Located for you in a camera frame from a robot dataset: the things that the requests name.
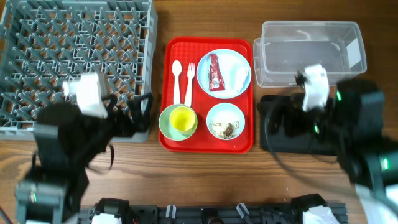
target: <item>wooden surface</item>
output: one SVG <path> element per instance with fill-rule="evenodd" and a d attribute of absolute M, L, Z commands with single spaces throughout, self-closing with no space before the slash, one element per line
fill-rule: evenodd
<path fill-rule="evenodd" d="M 329 20 L 355 21 L 363 35 L 368 71 L 386 96 L 385 134 L 398 139 L 397 1 L 156 1 L 159 15 L 157 48 L 152 72 L 153 90 L 162 88 L 165 47 L 178 36 L 234 37 L 250 44 L 261 36 L 264 21 Z M 254 81 L 255 103 L 264 94 L 280 89 L 262 89 Z M 160 101 L 160 92 L 156 100 Z M 156 108 L 153 124 L 159 117 Z M 157 140 L 153 125 L 145 144 L 115 144 L 115 163 L 108 175 L 89 172 L 90 186 L 82 200 L 88 207 L 102 197 L 122 198 L 134 205 L 236 205 L 240 202 L 284 202 L 292 197 L 318 192 L 327 200 L 346 202 L 350 223 L 366 223 L 358 199 L 332 194 L 304 185 L 287 175 L 271 155 L 259 148 L 259 115 L 255 113 L 255 141 L 244 155 L 183 154 L 167 152 Z M 0 142 L 0 205 L 15 217 L 14 189 L 30 167 L 34 142 Z M 350 189 L 338 165 L 310 156 L 281 154 L 281 159 L 330 186 Z M 109 154 L 98 156 L 96 165 L 108 166 Z"/>

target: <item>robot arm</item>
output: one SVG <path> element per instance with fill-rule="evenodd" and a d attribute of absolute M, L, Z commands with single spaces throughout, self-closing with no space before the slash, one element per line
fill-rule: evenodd
<path fill-rule="evenodd" d="M 116 107 L 116 97 L 109 95 L 107 79 L 96 73 L 81 77 L 64 84 L 67 93 L 76 94 L 78 105 L 48 105 L 38 115 L 34 136 L 41 166 L 35 164 L 34 155 L 32 168 L 17 185 L 19 223 L 69 220 L 80 210 L 89 162 L 106 151 L 113 137 L 131 137 L 149 127 L 151 93 L 126 102 L 129 117 Z M 103 100 L 109 100 L 108 106 Z M 143 101 L 147 101 L 144 110 Z"/>
<path fill-rule="evenodd" d="M 398 184 L 394 165 L 398 159 L 398 143 L 382 135 L 383 93 L 372 81 L 351 79 L 338 82 L 335 98 L 328 99 L 324 74 L 321 65 L 307 67 L 305 72 L 298 73 L 296 81 L 304 87 L 305 95 L 294 95 L 288 102 L 282 102 L 281 98 L 274 100 L 265 118 L 266 136 L 269 136 L 268 132 L 277 133 L 274 126 L 279 126 L 283 120 L 288 138 L 310 133 L 320 144 L 333 146 L 339 165 L 348 174 L 350 182 L 365 186 L 368 195 L 370 189 L 370 195 L 378 200 L 377 204 L 363 203 L 367 217 L 379 213 L 377 223 L 391 223 L 382 222 L 381 217 L 398 215 L 397 200 L 390 194 L 390 188 L 396 189 Z M 283 118 L 280 113 L 273 116 L 276 110 L 283 112 Z M 267 145 L 281 164 L 268 140 Z M 390 208 L 388 214 L 380 202 Z"/>

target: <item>plastic fork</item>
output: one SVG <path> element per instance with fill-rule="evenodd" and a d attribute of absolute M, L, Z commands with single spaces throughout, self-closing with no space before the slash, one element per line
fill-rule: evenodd
<path fill-rule="evenodd" d="M 193 77 L 195 77 L 195 64 L 194 63 L 189 64 L 187 77 L 188 77 L 188 85 L 187 85 L 187 93 L 185 94 L 184 104 L 186 106 L 191 107 L 191 105 L 192 105 L 192 80 L 193 80 Z"/>

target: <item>plastic storage bin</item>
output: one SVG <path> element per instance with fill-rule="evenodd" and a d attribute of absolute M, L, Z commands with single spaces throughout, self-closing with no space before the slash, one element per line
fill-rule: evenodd
<path fill-rule="evenodd" d="M 295 84 L 297 70 L 320 63 L 330 84 L 366 71 L 366 56 L 355 22 L 267 21 L 254 41 L 254 70 L 260 87 Z"/>
<path fill-rule="evenodd" d="M 34 139 L 40 110 L 74 103 L 60 91 L 62 82 L 85 72 L 107 74 L 128 113 L 127 100 L 152 91 L 156 32 L 152 0 L 8 0 L 0 22 L 0 139 Z M 148 135 L 113 141 L 142 142 Z"/>

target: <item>plastic spoon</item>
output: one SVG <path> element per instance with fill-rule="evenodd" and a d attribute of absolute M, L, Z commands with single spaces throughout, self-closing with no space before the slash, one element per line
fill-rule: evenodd
<path fill-rule="evenodd" d="M 181 102 L 179 76 L 180 76 L 180 74 L 182 72 L 182 66 L 181 66 L 181 63 L 178 60 L 175 60 L 173 62 L 172 72 L 174 74 L 173 104 L 179 104 Z"/>

